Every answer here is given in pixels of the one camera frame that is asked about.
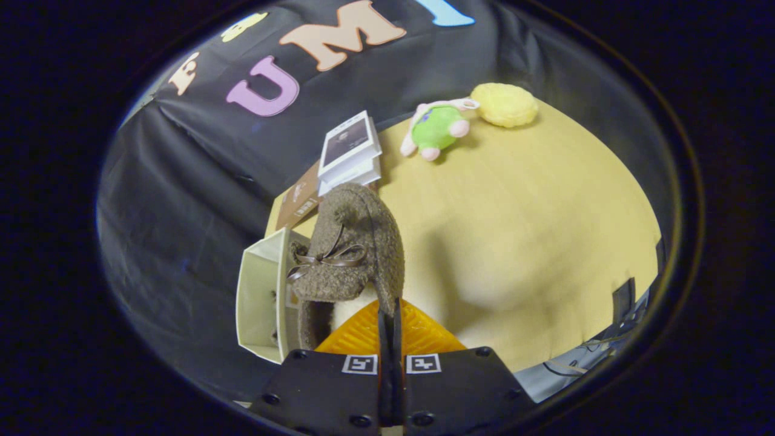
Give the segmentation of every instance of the open box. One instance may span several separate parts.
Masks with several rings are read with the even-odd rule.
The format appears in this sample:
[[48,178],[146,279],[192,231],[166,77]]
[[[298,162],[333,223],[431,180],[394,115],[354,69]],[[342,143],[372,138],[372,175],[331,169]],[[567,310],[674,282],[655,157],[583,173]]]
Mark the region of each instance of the open box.
[[[309,239],[284,227],[243,252],[236,296],[237,341],[256,356],[280,364],[299,348],[299,301],[286,292],[285,276],[294,265],[292,242]],[[277,344],[272,333],[277,329]]]

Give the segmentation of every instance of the blue letter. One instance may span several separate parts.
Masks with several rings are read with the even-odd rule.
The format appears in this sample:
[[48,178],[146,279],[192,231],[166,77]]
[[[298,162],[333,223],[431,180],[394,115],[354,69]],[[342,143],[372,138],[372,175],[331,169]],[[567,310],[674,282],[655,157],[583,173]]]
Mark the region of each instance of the blue letter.
[[437,26],[465,26],[476,22],[475,19],[458,12],[444,0],[415,0],[415,2],[423,5],[433,14],[435,17],[433,24]]

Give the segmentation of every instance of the white book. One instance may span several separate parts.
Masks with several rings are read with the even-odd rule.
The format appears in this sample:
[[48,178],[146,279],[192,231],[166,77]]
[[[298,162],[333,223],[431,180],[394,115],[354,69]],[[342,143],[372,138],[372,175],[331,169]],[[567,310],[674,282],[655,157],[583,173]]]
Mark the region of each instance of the white book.
[[382,170],[380,169],[380,157],[375,156],[369,161],[365,161],[360,165],[350,168],[349,171],[346,171],[330,182],[321,180],[318,187],[318,196],[324,196],[328,191],[333,189],[334,186],[341,185],[345,182],[368,185],[375,180],[379,180],[381,177]]
[[362,111],[325,135],[318,179],[332,184],[382,154],[374,121]]

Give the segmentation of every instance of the orange mesh pad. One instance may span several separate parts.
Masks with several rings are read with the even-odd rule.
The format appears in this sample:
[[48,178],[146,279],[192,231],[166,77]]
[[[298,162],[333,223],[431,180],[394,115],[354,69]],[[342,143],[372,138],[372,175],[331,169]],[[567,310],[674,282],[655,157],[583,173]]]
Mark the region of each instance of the orange mesh pad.
[[[315,351],[335,355],[377,355],[380,350],[374,301],[331,333]],[[449,331],[412,304],[401,300],[401,356],[444,353],[466,348]]]

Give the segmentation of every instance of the yellow plush toy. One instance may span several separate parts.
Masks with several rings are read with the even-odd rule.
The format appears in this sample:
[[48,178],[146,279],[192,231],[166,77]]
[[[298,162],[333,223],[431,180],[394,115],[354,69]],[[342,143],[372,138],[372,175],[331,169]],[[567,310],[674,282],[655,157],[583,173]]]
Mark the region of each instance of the yellow plush toy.
[[501,127],[523,126],[538,114],[538,103],[524,88],[505,83],[483,83],[471,92],[479,102],[479,116]]

